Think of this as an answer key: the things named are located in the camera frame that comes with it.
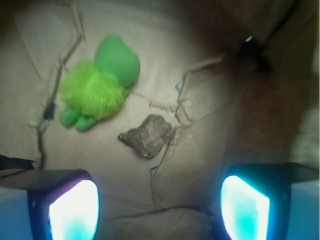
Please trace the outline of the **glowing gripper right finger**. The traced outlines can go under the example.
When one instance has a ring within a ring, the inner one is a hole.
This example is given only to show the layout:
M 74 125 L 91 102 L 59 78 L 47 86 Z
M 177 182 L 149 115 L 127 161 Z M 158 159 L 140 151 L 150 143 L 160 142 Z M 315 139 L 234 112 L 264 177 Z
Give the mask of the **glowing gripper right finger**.
M 320 171 L 299 163 L 239 163 L 220 188 L 231 240 L 318 240 Z

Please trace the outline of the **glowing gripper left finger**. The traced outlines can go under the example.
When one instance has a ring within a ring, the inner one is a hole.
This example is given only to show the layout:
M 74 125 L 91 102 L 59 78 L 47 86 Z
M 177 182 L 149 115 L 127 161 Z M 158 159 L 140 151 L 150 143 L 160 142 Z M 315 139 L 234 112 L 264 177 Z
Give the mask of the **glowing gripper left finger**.
M 99 189 L 84 169 L 0 172 L 2 240 L 92 240 Z

